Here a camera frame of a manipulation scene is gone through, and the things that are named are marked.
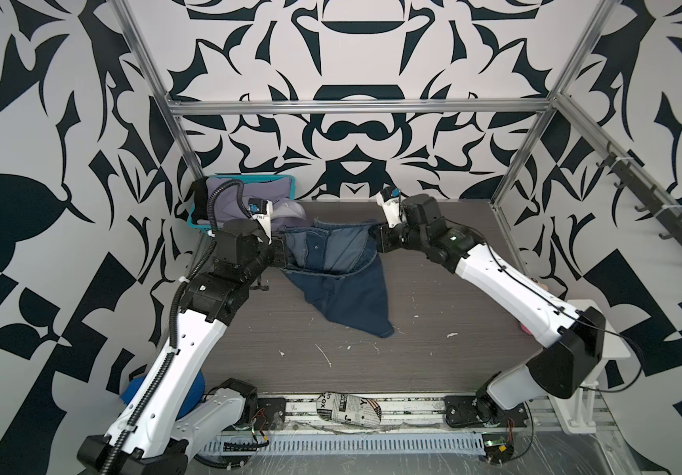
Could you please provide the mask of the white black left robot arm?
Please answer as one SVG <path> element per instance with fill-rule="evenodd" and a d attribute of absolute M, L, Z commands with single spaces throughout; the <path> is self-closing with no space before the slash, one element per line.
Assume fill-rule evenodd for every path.
<path fill-rule="evenodd" d="M 87 437 L 77 459 L 89 474 L 183 474 L 224 429 L 248 427 L 254 386 L 228 379 L 185 416 L 180 411 L 202 364 L 275 262 L 271 202 L 243 199 L 230 179 L 206 201 L 211 245 L 180 279 L 168 340 L 140 388 L 104 435 Z"/>

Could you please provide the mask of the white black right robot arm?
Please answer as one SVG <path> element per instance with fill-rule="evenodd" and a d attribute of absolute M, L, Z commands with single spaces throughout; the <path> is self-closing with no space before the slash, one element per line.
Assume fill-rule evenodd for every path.
<path fill-rule="evenodd" d="M 473 412 L 478 423 L 493 425 L 541 396 L 572 398 L 606 359 L 609 336 L 626 344 L 639 362 L 644 360 L 639 344 L 608 329 L 600 310 L 580 310 L 539 287 L 500 258 L 478 230 L 444 217 L 433 197 L 406 198 L 398 189 L 386 188 L 376 202 L 386 217 L 371 233 L 379 251 L 423 253 L 499 303 L 542 346 L 535 356 L 495 374 L 477 391 Z"/>

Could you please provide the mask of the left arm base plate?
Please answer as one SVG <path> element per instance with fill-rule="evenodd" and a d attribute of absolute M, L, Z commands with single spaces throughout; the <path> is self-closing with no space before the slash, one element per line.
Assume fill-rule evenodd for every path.
<path fill-rule="evenodd" d="M 256 431 L 281 429 L 286 421 L 287 403 L 284 397 L 259 397 L 253 410 L 253 428 Z"/>

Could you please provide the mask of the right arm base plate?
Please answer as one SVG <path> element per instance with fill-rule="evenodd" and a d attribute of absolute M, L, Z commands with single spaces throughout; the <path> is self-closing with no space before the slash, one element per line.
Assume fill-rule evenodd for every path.
<path fill-rule="evenodd" d="M 504 410 L 488 396 L 476 395 L 448 395 L 443 402 L 445 423 L 452 429 L 527 427 L 529 411 L 524 404 Z"/>

